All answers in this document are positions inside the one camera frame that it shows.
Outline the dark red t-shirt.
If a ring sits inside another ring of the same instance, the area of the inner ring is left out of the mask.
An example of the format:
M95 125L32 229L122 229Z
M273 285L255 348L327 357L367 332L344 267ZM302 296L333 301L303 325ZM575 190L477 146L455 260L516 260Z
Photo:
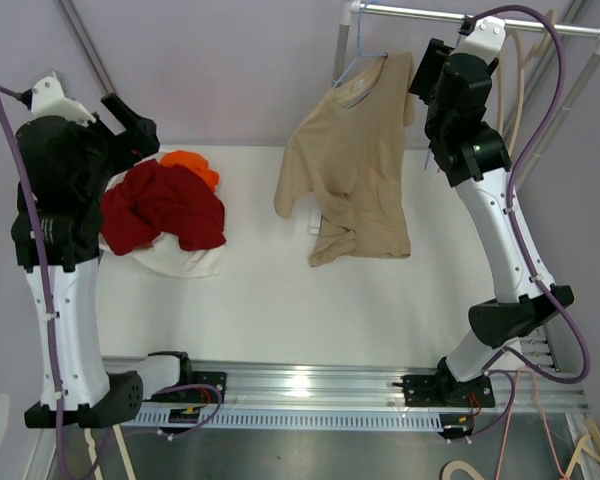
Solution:
M100 209L101 235L117 255L148 247L163 233L175 236L184 251L226 243L223 203L201 177L184 167L142 162L106 191Z

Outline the orange t-shirt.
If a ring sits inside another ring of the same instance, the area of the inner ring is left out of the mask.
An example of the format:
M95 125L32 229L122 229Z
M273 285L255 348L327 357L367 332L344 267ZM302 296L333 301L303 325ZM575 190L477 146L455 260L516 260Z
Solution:
M216 192L220 175L211 168L208 160L197 152L176 150L165 153L159 163L165 167L183 167L199 176L212 192Z

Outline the beige plastic hanger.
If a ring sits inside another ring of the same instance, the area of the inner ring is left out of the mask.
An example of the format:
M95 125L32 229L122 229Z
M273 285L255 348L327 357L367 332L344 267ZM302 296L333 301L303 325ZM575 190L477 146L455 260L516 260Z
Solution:
M546 52L549 45L552 43L552 39L548 31L544 30L542 39L533 44L531 47L526 48L520 34L516 30L509 31L506 27L503 27L500 29L500 32L504 34L503 43L506 43L508 39L511 39L515 48L515 100L513 113L511 114L508 124L505 124L505 74L501 67L496 70L496 130L501 134L506 143L507 151L509 154L511 154L514 152L522 121L523 107L525 103L524 98L526 93L526 70L536 58Z

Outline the white t-shirt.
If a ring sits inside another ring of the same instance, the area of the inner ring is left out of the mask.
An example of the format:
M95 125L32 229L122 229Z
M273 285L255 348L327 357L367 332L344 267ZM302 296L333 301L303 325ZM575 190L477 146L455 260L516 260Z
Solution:
M179 279L200 279L218 276L226 257L222 245L208 250L185 251L179 239L171 234L160 235L149 247L136 249L131 257L159 274Z

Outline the beige t-shirt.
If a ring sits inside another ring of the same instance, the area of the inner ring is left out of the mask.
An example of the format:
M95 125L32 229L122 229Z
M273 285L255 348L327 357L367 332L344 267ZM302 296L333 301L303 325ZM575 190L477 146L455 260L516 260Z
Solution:
M409 52L375 59L330 89L285 147L273 205L282 219L314 195L321 226L308 262L411 254L402 206L406 129L414 120Z

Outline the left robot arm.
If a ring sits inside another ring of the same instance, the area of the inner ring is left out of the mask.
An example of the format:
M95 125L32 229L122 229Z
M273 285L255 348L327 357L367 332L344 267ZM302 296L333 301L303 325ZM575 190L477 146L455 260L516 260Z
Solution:
M156 124L114 94L102 102L121 123L118 134L62 92L32 88L19 100L31 119L15 133L25 176L11 237L36 304L44 373L25 425L107 428L133 420L161 391L186 400L196 380L186 370L186 354L154 353L130 370L110 373L97 330L100 202L114 175L158 151Z

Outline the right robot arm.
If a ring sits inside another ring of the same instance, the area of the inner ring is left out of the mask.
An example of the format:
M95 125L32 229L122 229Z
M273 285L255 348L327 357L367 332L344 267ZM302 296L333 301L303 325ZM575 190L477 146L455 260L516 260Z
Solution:
M403 376L409 406L466 407L471 397L494 406L484 366L555 317L558 305L574 301L568 285L549 279L547 292L535 285L511 226L511 159L501 135L483 119L497 63L432 39L409 88L428 108L429 147L473 220L494 285L493 299L470 307L469 333L435 373Z

